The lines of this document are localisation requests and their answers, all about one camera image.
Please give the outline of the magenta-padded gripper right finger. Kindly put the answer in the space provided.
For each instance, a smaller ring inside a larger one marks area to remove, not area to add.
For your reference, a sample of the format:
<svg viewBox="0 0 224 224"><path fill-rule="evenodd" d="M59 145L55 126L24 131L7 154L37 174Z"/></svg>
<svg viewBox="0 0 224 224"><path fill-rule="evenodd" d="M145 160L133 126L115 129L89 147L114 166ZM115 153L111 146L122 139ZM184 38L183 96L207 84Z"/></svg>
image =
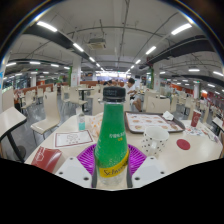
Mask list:
<svg viewBox="0 0 224 224"><path fill-rule="evenodd" d="M128 147L128 188L140 188L168 175L165 168L154 156L146 156L133 145L128 145Z"/></svg>

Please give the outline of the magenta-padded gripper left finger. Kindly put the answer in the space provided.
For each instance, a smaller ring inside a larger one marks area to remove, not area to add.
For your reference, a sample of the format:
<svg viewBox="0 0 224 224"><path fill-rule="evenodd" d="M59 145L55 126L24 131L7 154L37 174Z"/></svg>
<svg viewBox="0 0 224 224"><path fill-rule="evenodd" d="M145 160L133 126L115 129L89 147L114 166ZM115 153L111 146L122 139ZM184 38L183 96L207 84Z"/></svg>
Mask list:
<svg viewBox="0 0 224 224"><path fill-rule="evenodd" d="M62 164L56 175L84 188L97 186L94 150L96 145L90 145L77 157L69 157Z"/></svg>

